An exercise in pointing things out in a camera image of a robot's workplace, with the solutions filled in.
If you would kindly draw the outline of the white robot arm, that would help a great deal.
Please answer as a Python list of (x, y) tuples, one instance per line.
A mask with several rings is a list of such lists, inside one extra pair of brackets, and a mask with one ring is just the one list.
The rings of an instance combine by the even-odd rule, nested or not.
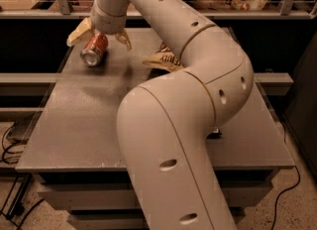
[(117, 134), (150, 230), (237, 230), (207, 155), (206, 138), (248, 100), (252, 64), (235, 40), (182, 0), (95, 0), (93, 27), (121, 32), (134, 6), (182, 63), (133, 88)]

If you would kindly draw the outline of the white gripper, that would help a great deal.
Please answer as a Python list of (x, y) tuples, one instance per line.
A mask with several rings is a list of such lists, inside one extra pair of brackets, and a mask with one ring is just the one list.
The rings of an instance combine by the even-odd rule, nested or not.
[(127, 51), (132, 49), (126, 26), (128, 3), (116, 4), (94, 1), (90, 18), (83, 19), (66, 40), (69, 47), (75, 46), (94, 35), (94, 28), (106, 35), (115, 35), (116, 40), (125, 45)]

